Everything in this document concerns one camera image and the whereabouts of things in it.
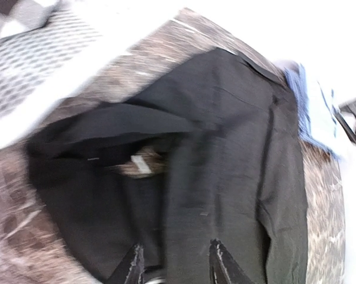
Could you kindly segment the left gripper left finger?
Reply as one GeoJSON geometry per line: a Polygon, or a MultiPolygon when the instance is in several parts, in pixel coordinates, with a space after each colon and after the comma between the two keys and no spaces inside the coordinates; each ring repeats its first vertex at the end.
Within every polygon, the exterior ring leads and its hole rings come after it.
{"type": "Polygon", "coordinates": [[[136,244],[122,258],[106,284],[144,284],[144,271],[143,247],[136,244]]]}

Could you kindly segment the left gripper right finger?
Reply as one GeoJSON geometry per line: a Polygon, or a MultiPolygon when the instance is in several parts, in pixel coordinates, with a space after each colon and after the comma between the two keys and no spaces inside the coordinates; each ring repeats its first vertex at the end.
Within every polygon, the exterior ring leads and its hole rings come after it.
{"type": "Polygon", "coordinates": [[[212,284],[253,284],[235,261],[224,244],[214,239],[209,248],[210,283],[212,284]]]}

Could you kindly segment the black long sleeve shirt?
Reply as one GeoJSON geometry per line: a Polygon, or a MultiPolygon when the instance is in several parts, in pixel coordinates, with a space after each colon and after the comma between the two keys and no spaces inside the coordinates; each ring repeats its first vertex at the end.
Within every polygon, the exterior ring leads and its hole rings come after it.
{"type": "Polygon", "coordinates": [[[244,54],[197,54],[118,103],[26,145],[28,176],[72,255],[102,283],[136,244],[145,280],[208,283],[220,240],[253,283],[305,283],[296,99],[244,54]]]}

